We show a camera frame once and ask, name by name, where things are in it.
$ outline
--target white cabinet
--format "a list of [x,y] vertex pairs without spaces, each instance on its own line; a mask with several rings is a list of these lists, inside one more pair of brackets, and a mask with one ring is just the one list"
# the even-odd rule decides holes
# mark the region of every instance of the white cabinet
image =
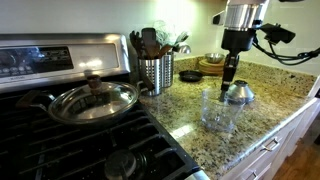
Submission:
[[223,180],[272,179],[284,159],[296,148],[320,110],[320,99],[313,99],[274,136],[222,177]]

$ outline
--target backsplash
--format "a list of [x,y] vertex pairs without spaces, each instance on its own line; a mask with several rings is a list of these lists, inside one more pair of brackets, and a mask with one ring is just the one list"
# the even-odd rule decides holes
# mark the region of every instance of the backsplash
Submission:
[[[204,59],[204,56],[174,61],[174,74],[183,70],[197,70],[197,64],[201,59]],[[275,88],[279,88],[279,90],[281,89],[304,96],[308,95],[317,79],[317,77],[313,75],[247,61],[239,62],[236,76],[256,80],[275,86]]]

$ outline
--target pan handle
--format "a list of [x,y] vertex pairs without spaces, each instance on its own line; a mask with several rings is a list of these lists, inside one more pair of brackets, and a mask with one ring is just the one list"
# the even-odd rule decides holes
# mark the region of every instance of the pan handle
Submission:
[[17,108],[28,108],[28,107],[38,107],[44,111],[47,111],[47,108],[41,103],[33,103],[33,100],[38,96],[45,96],[51,99],[52,101],[55,97],[50,93],[41,92],[39,90],[31,90],[25,94],[19,101],[16,103]]

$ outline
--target small bowl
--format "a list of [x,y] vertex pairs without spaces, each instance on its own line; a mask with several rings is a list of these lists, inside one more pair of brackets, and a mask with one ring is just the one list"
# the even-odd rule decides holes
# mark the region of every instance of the small bowl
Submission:
[[186,82],[198,82],[202,79],[203,74],[198,71],[181,71],[179,72],[180,80]]
[[220,53],[207,53],[205,57],[209,63],[218,64],[224,59],[224,55]]

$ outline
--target wooden floor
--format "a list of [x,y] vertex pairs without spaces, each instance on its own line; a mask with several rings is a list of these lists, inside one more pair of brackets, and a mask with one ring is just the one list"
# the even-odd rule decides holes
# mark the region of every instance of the wooden floor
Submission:
[[295,152],[287,157],[274,180],[320,180],[320,145],[313,141],[320,134],[320,115],[298,143]]

